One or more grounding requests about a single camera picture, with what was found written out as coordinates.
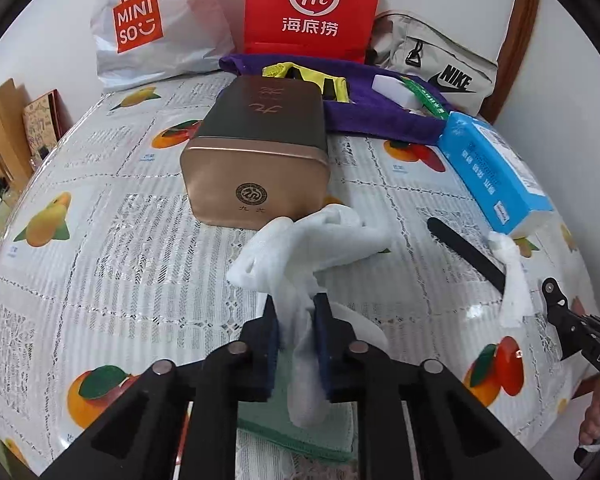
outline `screw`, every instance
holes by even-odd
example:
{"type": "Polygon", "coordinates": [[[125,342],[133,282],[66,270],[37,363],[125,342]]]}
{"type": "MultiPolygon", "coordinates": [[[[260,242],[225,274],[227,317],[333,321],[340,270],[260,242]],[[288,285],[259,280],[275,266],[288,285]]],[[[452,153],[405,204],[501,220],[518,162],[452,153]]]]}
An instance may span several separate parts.
{"type": "Polygon", "coordinates": [[[353,341],[349,344],[349,350],[354,354],[366,354],[369,350],[369,345],[364,341],[353,341]]]}
{"type": "Polygon", "coordinates": [[[233,355],[244,354],[248,348],[247,343],[244,341],[234,341],[227,347],[229,354],[233,355]]]}
{"type": "Polygon", "coordinates": [[[424,364],[422,366],[430,374],[439,374],[442,370],[445,369],[442,363],[437,359],[427,359],[426,361],[424,361],[424,364]]]}
{"type": "Polygon", "coordinates": [[[157,375],[167,374],[172,368],[173,364],[171,364],[171,361],[167,361],[167,359],[160,359],[151,366],[151,370],[157,375]]]}

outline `green towel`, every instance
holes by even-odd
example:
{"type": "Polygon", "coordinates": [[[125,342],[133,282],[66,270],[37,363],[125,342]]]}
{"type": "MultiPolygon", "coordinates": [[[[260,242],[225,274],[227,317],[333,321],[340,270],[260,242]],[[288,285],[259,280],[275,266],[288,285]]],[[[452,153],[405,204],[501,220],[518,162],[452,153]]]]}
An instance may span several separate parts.
{"type": "Polygon", "coordinates": [[[348,402],[332,404],[318,426],[298,428],[286,410],[286,386],[291,370],[287,352],[278,355],[276,386],[267,402],[240,402],[238,428],[265,438],[293,452],[325,460],[349,462],[355,458],[353,408],[348,402]]]}

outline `wall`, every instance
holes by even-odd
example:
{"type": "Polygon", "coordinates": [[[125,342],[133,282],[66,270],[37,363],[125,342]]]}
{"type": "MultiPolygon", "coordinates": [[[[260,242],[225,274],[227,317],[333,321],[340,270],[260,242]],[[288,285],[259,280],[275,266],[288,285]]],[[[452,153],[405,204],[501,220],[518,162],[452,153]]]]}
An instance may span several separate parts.
{"type": "MultiPolygon", "coordinates": [[[[220,0],[238,46],[244,0],[220,0]]],[[[380,0],[379,10],[411,9],[459,43],[495,58],[506,33],[513,0],[380,0]]],[[[90,34],[93,0],[33,0],[0,40],[0,84],[13,77],[31,98],[58,88],[76,121],[96,101],[90,34]]]]}
{"type": "Polygon", "coordinates": [[[600,56],[556,0],[540,1],[525,60],[495,126],[564,217],[600,307],[600,56]]]}

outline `blue box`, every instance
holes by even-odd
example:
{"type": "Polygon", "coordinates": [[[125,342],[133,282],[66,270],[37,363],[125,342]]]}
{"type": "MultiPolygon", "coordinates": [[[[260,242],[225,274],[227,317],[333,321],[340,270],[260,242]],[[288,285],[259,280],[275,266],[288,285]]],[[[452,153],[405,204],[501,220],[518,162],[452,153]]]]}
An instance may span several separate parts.
{"type": "Polygon", "coordinates": [[[452,112],[438,147],[494,231],[529,236],[551,216],[554,208],[536,178],[490,124],[452,112]]]}

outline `human hand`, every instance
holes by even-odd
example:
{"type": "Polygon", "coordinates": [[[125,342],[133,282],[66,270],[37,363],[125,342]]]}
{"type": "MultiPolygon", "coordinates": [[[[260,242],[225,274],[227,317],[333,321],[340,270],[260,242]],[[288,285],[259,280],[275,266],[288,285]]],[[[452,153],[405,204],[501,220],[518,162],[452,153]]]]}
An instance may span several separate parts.
{"type": "Polygon", "coordinates": [[[591,405],[584,412],[584,421],[580,425],[580,443],[589,446],[597,438],[600,438],[600,376],[593,388],[591,405]]]}

